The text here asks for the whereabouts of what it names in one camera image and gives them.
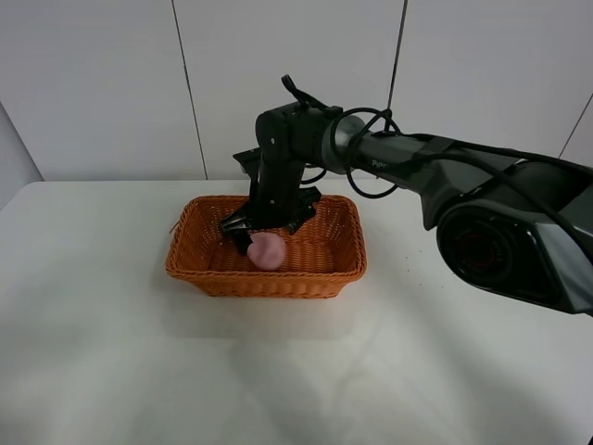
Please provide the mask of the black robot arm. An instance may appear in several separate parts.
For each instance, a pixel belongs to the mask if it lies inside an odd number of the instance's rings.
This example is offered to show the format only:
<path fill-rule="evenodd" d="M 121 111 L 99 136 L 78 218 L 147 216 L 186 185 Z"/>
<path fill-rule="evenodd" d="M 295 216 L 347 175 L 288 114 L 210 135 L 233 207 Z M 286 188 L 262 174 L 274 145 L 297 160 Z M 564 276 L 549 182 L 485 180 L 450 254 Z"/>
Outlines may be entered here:
<path fill-rule="evenodd" d="M 320 192 L 307 167 L 361 170 L 420 197 L 423 226 L 465 283 L 554 311 L 592 312 L 592 171 L 562 159 L 480 146 L 395 124 L 374 132 L 361 110 L 293 102 L 260 114 L 258 145 L 238 153 L 245 205 L 221 221 L 240 251 L 252 231 L 297 231 Z"/>

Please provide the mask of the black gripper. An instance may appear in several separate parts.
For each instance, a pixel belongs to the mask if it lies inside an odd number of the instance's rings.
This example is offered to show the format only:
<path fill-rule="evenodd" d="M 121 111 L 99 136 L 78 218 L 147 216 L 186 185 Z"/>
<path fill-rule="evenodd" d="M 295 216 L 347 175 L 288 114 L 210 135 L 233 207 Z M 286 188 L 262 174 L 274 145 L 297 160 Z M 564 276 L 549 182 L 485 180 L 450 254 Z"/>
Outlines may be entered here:
<path fill-rule="evenodd" d="M 248 231 L 284 228 L 294 233 L 316 216 L 315 204 L 321 192 L 301 186 L 305 163 L 299 160 L 273 163 L 260 158 L 259 177 L 251 180 L 248 200 L 220 222 L 224 233 L 234 233 L 233 241 L 246 255 L 252 238 Z"/>

